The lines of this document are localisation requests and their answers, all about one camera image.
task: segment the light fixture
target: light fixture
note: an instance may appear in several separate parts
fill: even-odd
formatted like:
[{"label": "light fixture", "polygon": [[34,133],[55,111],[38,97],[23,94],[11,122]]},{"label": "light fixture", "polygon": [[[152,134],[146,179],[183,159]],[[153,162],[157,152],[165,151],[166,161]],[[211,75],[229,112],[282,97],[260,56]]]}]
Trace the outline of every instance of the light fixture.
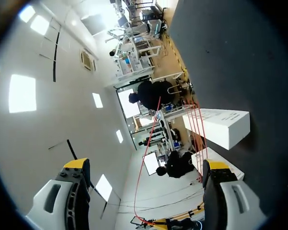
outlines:
[{"label": "light fixture", "polygon": [[42,16],[38,15],[33,20],[30,27],[31,27],[31,29],[38,32],[39,34],[45,35],[47,32],[47,29],[49,27],[49,22],[45,18],[43,18]]},{"label": "light fixture", "polygon": [[96,108],[103,108],[100,95],[98,93],[92,93],[92,95],[95,101]]},{"label": "light fixture", "polygon": [[109,181],[106,179],[104,174],[102,174],[101,178],[96,184],[96,190],[106,201],[109,200],[112,192],[112,186],[110,185]]},{"label": "light fixture", "polygon": [[27,5],[23,8],[23,10],[19,13],[19,17],[21,20],[23,20],[25,23],[27,23],[35,14],[35,10],[32,6]]},{"label": "light fixture", "polygon": [[116,131],[116,136],[119,139],[119,142],[122,143],[124,139],[123,139],[123,136],[121,135],[120,130]]},{"label": "light fixture", "polygon": [[10,82],[10,113],[36,110],[36,80],[13,74]]}]

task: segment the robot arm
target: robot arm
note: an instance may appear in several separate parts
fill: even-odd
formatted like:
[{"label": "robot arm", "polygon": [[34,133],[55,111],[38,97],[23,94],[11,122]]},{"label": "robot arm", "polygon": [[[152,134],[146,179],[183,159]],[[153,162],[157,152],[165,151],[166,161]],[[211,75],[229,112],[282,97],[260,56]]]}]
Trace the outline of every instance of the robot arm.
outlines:
[{"label": "robot arm", "polygon": [[35,229],[88,230],[89,187],[89,159],[65,164],[34,196],[27,220]]}]

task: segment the red wire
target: red wire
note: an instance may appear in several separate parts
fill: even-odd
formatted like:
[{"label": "red wire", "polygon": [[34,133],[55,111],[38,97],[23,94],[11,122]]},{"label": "red wire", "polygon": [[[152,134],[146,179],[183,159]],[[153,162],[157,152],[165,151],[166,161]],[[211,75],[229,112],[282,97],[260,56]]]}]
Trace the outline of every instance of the red wire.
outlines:
[{"label": "red wire", "polygon": [[146,154],[147,154],[147,150],[148,150],[148,147],[149,147],[150,139],[151,139],[152,133],[153,133],[153,131],[154,131],[155,122],[156,122],[156,120],[157,120],[156,117],[157,117],[157,113],[158,113],[158,110],[159,110],[160,102],[161,102],[161,97],[159,97],[157,112],[156,112],[156,115],[155,115],[155,118],[154,118],[152,131],[150,132],[149,139],[148,139],[148,143],[147,143],[146,150],[145,150],[145,154],[144,154],[143,159],[142,159],[142,164],[141,164],[141,168],[140,168],[140,173],[139,173],[139,177],[138,177],[138,182],[137,182],[137,184],[136,184],[136,189],[135,189],[135,194],[134,194],[134,203],[133,203],[133,210],[134,210],[135,216],[136,216],[140,221],[142,221],[143,223],[146,223],[146,224],[149,224],[149,225],[155,225],[155,224],[154,224],[154,223],[151,223],[151,222],[148,222],[148,221],[146,221],[146,220],[143,220],[142,218],[140,218],[140,217],[136,214],[136,211],[135,211],[135,201],[136,201],[136,194],[137,194],[138,186],[139,186],[139,182],[140,182],[141,172],[142,172],[142,168],[143,168],[143,164],[144,164],[144,158],[145,158],[145,156],[146,156]]},{"label": "red wire", "polygon": [[[197,117],[196,117],[196,111],[195,111],[195,110],[194,110],[194,114],[195,114],[195,120],[196,120],[196,123],[197,123],[197,129],[198,129],[199,135],[201,135],[201,134],[200,134],[199,127],[198,127],[198,122],[197,122]],[[191,110],[191,116],[192,116],[192,121],[193,121],[194,131],[195,131],[195,133],[196,133],[196,128],[195,128],[194,118],[193,118],[193,115],[192,115],[192,110]],[[201,151],[198,150],[198,153],[199,153],[199,157],[200,157],[200,167],[198,168],[198,172],[200,173],[200,181],[201,181],[202,174],[203,174],[203,172],[202,172],[202,158],[201,158]]]},{"label": "red wire", "polygon": [[[191,128],[191,132],[192,132],[192,125],[191,125],[191,120],[190,120],[190,116],[189,116],[189,113],[188,113],[188,110],[187,111],[187,115],[188,115],[188,119],[189,119],[189,123],[190,123],[190,128]],[[197,160],[197,150],[196,150],[196,137],[195,137],[195,130],[194,132],[192,132],[192,136],[193,136],[193,139],[194,139],[194,147],[195,147],[195,157],[196,157],[196,165],[197,165],[197,170],[199,170],[199,167],[198,167],[198,160]]]},{"label": "red wire", "polygon": [[198,134],[201,135],[200,128],[199,128],[199,126],[198,126],[197,116],[196,116],[196,108],[195,108],[195,105],[194,105],[193,100],[192,100],[192,105],[193,105],[193,109],[194,109],[194,113],[195,113],[195,117],[196,117],[196,124],[197,124]]},{"label": "red wire", "polygon": [[205,135],[205,129],[204,129],[204,124],[203,124],[203,118],[202,118],[202,113],[201,113],[201,108],[200,108],[200,104],[197,101],[197,107],[198,107],[198,111],[200,113],[200,117],[201,117],[201,122],[202,122],[202,127],[203,127],[203,134],[204,134],[204,141],[205,141],[205,147],[206,147],[206,157],[208,159],[208,150],[207,150],[207,142],[206,142],[206,135]]}]

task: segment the monitor screen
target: monitor screen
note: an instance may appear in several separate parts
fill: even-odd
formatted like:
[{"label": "monitor screen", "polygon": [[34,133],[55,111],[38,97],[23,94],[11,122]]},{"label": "monitor screen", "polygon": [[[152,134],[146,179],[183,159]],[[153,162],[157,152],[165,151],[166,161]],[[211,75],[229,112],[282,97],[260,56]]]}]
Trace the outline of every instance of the monitor screen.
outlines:
[{"label": "monitor screen", "polygon": [[152,175],[156,172],[159,167],[157,156],[155,152],[152,152],[144,157],[145,167],[147,169],[148,175]]}]

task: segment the person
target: person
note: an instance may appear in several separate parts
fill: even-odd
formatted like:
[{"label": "person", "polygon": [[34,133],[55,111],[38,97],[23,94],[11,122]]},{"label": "person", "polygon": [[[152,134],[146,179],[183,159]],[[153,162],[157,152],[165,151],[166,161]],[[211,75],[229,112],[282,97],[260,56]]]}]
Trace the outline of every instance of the person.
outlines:
[{"label": "person", "polygon": [[158,167],[156,172],[159,176],[167,173],[169,177],[180,178],[195,168],[191,163],[191,156],[191,152],[185,152],[182,157],[179,157],[177,151],[172,151],[166,165]]},{"label": "person", "polygon": [[161,97],[161,104],[168,104],[174,101],[175,95],[168,93],[169,87],[172,87],[172,84],[166,80],[154,83],[146,80],[139,85],[137,93],[129,95],[129,102],[133,104],[140,101],[147,109],[156,111],[159,97]]},{"label": "person", "polygon": [[[120,51],[119,51],[119,53],[118,53],[118,59],[119,58],[126,58],[127,57],[127,54],[129,53],[129,52],[132,52],[133,51],[133,46],[132,46],[132,44],[131,43],[124,43],[124,44],[122,44],[121,45],[121,47],[120,47]],[[109,52],[109,55],[111,56],[111,57],[113,57],[114,55],[115,55],[115,52],[116,52],[116,49],[113,49],[113,50],[111,50],[110,52]]]}]

